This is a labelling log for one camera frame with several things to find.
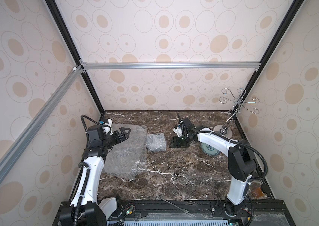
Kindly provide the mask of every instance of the metal rail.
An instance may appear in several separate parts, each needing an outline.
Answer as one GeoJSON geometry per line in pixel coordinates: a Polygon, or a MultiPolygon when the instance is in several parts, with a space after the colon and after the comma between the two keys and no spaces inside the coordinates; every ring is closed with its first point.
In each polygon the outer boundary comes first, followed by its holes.
{"type": "Polygon", "coordinates": [[[6,155],[0,161],[0,184],[8,175],[16,161],[21,154],[25,151],[26,147],[32,141],[36,133],[48,119],[53,110],[57,107],[60,100],[63,98],[69,87],[73,84],[74,80],[83,72],[81,66],[76,66],[58,89],[53,93],[49,100],[45,103],[43,108],[37,113],[34,119],[29,123],[25,130],[21,133],[19,138],[13,143],[6,155]]]}
{"type": "Polygon", "coordinates": [[[98,69],[181,69],[181,68],[259,68],[261,63],[242,62],[177,62],[177,63],[83,63],[85,70],[98,69]]]}

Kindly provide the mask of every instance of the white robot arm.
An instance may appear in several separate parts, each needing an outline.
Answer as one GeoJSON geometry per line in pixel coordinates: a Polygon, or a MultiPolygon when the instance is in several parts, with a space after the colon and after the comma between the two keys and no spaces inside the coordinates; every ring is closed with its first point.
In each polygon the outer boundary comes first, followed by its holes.
{"type": "Polygon", "coordinates": [[[265,159],[246,140],[228,139],[209,128],[196,127],[188,118],[182,120],[179,114],[178,119],[179,123],[173,129],[177,136],[172,138],[170,147],[186,148],[189,147],[190,142],[199,141],[212,146],[228,157],[228,170],[232,177],[224,208],[227,215],[235,216],[243,205],[251,181],[265,178],[267,174],[265,159]],[[254,153],[260,157],[264,165],[264,173],[258,178],[252,178],[252,173],[258,166],[254,153]]]}
{"type": "Polygon", "coordinates": [[[83,161],[78,167],[83,166],[80,182],[69,208],[62,210],[59,220],[62,226],[77,226],[78,218],[85,214],[87,225],[107,225],[107,219],[114,212],[121,213],[121,207],[117,205],[117,198],[103,199],[98,205],[98,184],[104,163],[108,154],[108,148],[121,143],[129,138],[130,129],[121,127],[118,131],[112,131],[112,120],[103,119],[96,122],[86,115],[81,115],[81,120],[87,136],[87,145],[83,153],[83,161]],[[87,128],[84,118],[96,125],[87,128]]]}

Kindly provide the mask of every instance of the bubble wrap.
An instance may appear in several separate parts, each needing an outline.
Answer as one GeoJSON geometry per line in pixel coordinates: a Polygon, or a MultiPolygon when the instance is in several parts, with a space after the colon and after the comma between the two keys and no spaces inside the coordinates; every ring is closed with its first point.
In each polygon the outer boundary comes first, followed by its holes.
{"type": "Polygon", "coordinates": [[[104,170],[107,174],[134,180],[147,163],[146,125],[112,124],[112,130],[130,128],[129,139],[113,146],[108,153],[104,170]]]}
{"type": "Polygon", "coordinates": [[[165,151],[167,142],[164,133],[147,134],[147,148],[150,152],[165,151]]]}

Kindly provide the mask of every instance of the brown marble surface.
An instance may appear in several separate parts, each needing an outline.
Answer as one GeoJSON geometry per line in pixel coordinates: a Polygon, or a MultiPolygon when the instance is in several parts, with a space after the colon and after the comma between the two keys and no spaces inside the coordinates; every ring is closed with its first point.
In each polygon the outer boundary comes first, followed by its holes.
{"type": "MultiPolygon", "coordinates": [[[[194,125],[213,129],[226,120],[225,112],[185,111],[182,118],[189,117],[194,125]]],[[[227,169],[227,157],[224,154],[212,157],[200,148],[200,143],[191,143],[190,147],[169,148],[172,129],[177,124],[175,111],[110,111],[106,118],[113,123],[146,125],[147,134],[165,134],[167,150],[147,154],[145,171],[137,174],[134,180],[126,180],[102,173],[99,182],[98,199],[119,194],[122,200],[155,199],[155,194],[163,194],[178,199],[216,199],[218,193],[222,199],[229,190],[231,175],[227,169]]],[[[241,140],[234,123],[229,126],[233,131],[232,139],[241,140]]],[[[261,185],[253,182],[250,191],[261,185]]]]}

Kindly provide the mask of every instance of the cable tie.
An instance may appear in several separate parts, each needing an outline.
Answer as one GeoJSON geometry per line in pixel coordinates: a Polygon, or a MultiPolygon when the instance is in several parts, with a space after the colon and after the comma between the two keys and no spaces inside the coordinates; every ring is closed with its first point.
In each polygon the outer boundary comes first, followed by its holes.
{"type": "Polygon", "coordinates": [[[237,140],[234,140],[234,139],[229,139],[228,142],[229,142],[230,144],[233,144],[233,143],[231,143],[232,140],[233,140],[233,141],[237,141],[237,140]]]}

